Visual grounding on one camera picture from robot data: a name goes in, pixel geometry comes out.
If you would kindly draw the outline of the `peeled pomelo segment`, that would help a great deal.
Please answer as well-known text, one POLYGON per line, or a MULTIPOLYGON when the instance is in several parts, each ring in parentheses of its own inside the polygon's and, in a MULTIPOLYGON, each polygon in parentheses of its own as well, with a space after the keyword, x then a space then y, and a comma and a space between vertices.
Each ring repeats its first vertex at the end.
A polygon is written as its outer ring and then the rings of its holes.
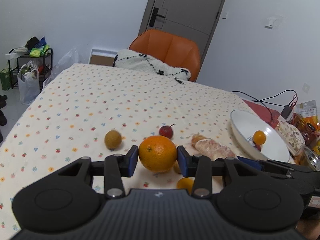
POLYGON ((212 161, 215 161, 219 158, 225 159, 228 157, 237 159, 237 156, 230 148, 216 142, 213 139, 199 140, 194 145, 194 147, 198 152, 200 152, 202 155, 207 156, 212 161))

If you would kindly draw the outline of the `orange sweet potato piece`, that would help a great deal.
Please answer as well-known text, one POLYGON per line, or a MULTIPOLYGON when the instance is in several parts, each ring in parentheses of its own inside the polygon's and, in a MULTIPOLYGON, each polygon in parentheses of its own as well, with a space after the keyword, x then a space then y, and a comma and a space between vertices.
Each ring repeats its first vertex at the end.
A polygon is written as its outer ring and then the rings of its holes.
POLYGON ((191 138, 191 145, 193 147, 195 147, 197 142, 199 142, 200 140, 206 140, 206 139, 207 139, 207 137, 205 137, 204 135, 201 135, 199 133, 193 134, 193 136, 191 138))

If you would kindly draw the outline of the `small yellow citrus front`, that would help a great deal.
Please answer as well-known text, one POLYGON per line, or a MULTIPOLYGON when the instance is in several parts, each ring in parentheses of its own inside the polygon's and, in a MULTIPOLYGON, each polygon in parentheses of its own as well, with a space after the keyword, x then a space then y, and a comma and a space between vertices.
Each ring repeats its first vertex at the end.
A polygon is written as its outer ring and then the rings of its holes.
POLYGON ((182 178, 176 184, 176 189, 185 189, 189 194, 192 193, 194 181, 190 178, 182 178))

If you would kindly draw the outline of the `small yellow citrus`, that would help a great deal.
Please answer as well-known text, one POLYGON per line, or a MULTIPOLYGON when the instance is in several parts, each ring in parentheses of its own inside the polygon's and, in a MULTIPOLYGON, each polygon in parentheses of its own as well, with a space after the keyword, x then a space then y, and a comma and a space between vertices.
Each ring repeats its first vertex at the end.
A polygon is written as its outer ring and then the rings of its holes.
POLYGON ((175 163, 173 165, 173 169, 177 174, 181 174, 180 167, 179 167, 179 164, 177 161, 175 161, 175 163))
POLYGON ((190 178, 182 178, 176 184, 176 189, 185 189, 189 194, 192 193, 194 181, 190 178))

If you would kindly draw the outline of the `brown longan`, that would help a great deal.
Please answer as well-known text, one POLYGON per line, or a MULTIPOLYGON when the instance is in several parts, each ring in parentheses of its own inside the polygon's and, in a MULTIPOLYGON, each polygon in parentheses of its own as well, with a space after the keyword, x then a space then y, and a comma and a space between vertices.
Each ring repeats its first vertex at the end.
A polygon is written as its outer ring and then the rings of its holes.
POLYGON ((118 131, 112 129, 106 133, 104 142, 108 149, 114 150, 121 145, 122 136, 118 131))

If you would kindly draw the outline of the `red hawthorn fruit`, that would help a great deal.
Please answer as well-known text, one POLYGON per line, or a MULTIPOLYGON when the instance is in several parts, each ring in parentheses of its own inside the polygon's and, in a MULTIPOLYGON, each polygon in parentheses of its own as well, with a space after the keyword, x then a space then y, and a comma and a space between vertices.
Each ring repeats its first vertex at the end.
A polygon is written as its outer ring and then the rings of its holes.
POLYGON ((172 124, 172 125, 170 125, 170 126, 168 126, 168 125, 162 126, 162 127, 159 129, 159 135, 160 135, 160 136, 163 136, 163 137, 166 137, 166 138, 168 138, 168 139, 172 139, 172 137, 173 137, 173 135, 174 135, 172 126, 174 126, 174 124, 172 124))

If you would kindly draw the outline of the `large orange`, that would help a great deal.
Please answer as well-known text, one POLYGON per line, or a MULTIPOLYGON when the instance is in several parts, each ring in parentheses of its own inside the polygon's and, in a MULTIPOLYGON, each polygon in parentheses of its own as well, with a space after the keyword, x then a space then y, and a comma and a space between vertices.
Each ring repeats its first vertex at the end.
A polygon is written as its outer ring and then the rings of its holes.
POLYGON ((138 148, 142 165, 151 172, 168 172, 177 160, 176 145, 167 137, 153 135, 142 141, 138 148))

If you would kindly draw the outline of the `red cherry in bowl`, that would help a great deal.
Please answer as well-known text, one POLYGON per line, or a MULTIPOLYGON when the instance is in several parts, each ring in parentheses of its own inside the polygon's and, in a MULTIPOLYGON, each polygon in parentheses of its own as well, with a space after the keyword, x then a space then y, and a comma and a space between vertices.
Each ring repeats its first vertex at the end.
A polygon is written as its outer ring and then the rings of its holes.
POLYGON ((254 144, 254 147, 260 152, 261 151, 261 146, 258 144, 254 144))

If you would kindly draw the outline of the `metal tin can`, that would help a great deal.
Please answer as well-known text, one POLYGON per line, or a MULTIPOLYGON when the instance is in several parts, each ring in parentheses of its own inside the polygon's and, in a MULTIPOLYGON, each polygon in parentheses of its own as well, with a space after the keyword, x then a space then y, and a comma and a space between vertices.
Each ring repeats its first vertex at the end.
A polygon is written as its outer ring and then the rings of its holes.
POLYGON ((320 160, 318 154, 306 146, 302 150, 299 164, 307 166, 314 171, 320 171, 320 160))

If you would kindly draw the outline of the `small orange in bowl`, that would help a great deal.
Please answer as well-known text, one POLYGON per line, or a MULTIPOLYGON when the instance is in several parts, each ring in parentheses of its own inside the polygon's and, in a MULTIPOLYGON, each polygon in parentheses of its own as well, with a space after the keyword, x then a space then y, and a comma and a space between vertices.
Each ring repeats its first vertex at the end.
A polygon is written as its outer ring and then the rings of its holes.
POLYGON ((256 131, 253 134, 253 142, 258 145, 263 145, 266 141, 266 135, 263 131, 256 131))

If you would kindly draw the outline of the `white bowl blue rim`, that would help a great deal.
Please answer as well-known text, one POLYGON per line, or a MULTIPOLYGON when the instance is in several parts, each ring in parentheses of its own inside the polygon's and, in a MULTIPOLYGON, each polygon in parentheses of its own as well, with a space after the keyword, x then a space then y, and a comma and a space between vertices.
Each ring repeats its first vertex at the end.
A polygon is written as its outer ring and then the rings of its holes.
POLYGON ((250 157, 284 163, 290 160, 284 140, 258 116, 237 109, 231 112, 230 119, 236 141, 250 157))

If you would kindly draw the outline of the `red table mat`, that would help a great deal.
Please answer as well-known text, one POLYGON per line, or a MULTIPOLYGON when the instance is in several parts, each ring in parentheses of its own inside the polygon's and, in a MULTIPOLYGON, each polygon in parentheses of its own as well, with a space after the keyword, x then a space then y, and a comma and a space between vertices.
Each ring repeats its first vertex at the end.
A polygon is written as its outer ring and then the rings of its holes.
POLYGON ((249 107, 261 118, 264 122, 268 123, 272 128, 275 128, 278 124, 278 118, 280 113, 274 109, 267 109, 258 103, 244 100, 249 107))

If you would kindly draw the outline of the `black power adapter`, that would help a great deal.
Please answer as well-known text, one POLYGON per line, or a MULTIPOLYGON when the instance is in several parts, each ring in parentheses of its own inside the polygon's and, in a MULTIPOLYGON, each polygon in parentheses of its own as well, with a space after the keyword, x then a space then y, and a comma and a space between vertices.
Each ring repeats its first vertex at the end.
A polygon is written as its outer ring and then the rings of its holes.
POLYGON ((281 117, 284 118, 286 121, 290 121, 293 116, 293 108, 289 105, 285 105, 283 110, 281 111, 281 117))

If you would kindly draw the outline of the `snack packet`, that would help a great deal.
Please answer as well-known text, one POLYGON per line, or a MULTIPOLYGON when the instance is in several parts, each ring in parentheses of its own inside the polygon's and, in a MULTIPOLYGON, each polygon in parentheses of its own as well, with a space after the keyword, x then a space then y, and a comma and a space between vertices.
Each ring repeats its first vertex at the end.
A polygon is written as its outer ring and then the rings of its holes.
POLYGON ((300 103, 297 105, 296 113, 303 118, 306 123, 317 125, 317 105, 315 100, 300 103))

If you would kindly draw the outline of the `floral dotted tablecloth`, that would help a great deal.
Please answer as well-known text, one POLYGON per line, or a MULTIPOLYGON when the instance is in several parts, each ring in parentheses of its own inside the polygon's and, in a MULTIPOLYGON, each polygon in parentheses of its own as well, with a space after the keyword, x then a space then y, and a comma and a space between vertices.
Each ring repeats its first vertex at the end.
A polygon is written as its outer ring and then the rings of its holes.
POLYGON ((122 136, 119 153, 173 128, 173 142, 190 153, 200 134, 244 155, 231 131, 230 113, 252 109, 240 97, 194 82, 127 69, 74 64, 61 72, 22 112, 1 145, 1 239, 19 230, 14 195, 83 156, 104 160, 104 137, 122 136))

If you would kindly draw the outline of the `black slippers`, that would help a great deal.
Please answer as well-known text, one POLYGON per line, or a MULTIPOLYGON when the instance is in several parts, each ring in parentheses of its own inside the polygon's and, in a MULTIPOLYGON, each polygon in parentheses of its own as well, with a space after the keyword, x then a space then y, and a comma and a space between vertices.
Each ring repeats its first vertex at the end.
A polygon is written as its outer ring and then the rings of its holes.
POLYGON ((0 109, 1 109, 0 110, 0 126, 1 127, 5 126, 8 122, 4 113, 2 112, 2 108, 4 108, 7 105, 7 102, 6 102, 7 98, 8 97, 6 95, 1 95, 0 97, 0 109))

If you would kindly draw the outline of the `white plastic bag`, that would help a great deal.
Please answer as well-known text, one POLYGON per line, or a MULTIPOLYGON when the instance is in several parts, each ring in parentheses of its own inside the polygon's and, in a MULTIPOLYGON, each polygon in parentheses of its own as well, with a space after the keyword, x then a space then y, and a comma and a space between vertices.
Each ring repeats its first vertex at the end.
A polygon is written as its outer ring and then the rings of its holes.
POLYGON ((40 93, 39 71, 32 65, 24 64, 17 75, 20 102, 31 104, 40 93))

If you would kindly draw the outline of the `green bag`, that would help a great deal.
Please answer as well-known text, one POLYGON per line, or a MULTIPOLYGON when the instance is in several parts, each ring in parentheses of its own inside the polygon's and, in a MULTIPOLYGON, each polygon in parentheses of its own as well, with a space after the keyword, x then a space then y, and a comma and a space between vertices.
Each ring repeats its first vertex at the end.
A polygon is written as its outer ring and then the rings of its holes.
POLYGON ((11 77, 9 68, 0 71, 1 87, 4 91, 11 89, 11 77))

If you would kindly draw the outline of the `black metal shelf rack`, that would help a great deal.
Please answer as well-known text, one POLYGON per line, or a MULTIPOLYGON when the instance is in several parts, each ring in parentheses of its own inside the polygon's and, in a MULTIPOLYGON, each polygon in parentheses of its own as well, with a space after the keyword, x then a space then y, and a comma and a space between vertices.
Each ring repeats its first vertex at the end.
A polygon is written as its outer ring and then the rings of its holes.
POLYGON ((44 47, 44 53, 39 57, 33 57, 29 51, 17 52, 14 49, 5 55, 7 60, 6 69, 9 74, 9 88, 18 88, 18 72, 22 73, 31 72, 33 69, 38 70, 39 73, 39 87, 43 88, 43 82, 48 78, 52 71, 53 66, 53 49, 44 47))

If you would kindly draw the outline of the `clear plastic bag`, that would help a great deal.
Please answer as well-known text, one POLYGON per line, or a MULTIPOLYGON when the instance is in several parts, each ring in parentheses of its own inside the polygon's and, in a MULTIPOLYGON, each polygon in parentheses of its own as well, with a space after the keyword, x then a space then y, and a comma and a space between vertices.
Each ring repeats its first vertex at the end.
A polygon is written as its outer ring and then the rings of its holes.
POLYGON ((66 53, 52 68, 50 76, 43 82, 43 87, 46 87, 46 85, 53 81, 62 71, 68 69, 70 66, 78 62, 79 53, 76 48, 73 48, 66 53))

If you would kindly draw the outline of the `orange leather chair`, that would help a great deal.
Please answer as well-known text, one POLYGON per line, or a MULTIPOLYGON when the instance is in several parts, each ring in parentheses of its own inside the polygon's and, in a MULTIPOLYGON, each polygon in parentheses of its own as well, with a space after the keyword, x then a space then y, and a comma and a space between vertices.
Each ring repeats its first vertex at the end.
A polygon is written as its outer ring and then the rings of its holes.
POLYGON ((172 66, 190 71, 190 81, 196 81, 200 69, 200 52, 195 42, 157 29, 139 35, 129 49, 148 54, 172 66))

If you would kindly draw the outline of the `framed cork board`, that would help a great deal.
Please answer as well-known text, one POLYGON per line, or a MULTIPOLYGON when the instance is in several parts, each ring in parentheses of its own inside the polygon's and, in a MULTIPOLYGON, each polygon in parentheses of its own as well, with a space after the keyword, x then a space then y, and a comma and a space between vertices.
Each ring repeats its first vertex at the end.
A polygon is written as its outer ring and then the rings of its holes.
POLYGON ((92 48, 89 56, 89 64, 101 66, 113 66, 114 58, 117 52, 107 49, 92 48))

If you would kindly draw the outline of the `white black pattern cushion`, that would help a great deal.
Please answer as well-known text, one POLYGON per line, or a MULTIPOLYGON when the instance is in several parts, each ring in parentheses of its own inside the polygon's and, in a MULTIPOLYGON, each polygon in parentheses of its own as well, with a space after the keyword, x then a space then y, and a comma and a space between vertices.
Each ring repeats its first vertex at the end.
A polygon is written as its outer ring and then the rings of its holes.
POLYGON ((120 50, 113 61, 113 67, 130 69, 148 74, 172 77, 182 81, 190 81, 191 72, 186 68, 172 67, 161 60, 134 50, 120 50))

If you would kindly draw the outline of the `grey door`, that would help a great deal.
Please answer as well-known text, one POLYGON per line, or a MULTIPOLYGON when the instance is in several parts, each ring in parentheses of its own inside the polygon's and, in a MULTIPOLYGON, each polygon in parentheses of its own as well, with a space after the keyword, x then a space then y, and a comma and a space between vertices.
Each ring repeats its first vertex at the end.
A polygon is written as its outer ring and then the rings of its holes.
POLYGON ((148 29, 158 29, 194 41, 201 62, 206 57, 225 0, 148 0, 139 34, 148 29), (157 18, 153 28, 149 20, 153 8, 166 18, 157 18))

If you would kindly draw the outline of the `small white wall switch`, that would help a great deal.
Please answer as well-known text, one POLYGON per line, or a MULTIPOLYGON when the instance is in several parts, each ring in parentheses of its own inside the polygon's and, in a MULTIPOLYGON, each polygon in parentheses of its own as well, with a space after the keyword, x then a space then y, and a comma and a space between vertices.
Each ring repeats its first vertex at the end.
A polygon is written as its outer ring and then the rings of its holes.
POLYGON ((224 19, 224 20, 227 19, 227 16, 228 16, 228 12, 223 12, 223 13, 221 14, 221 18, 224 19))

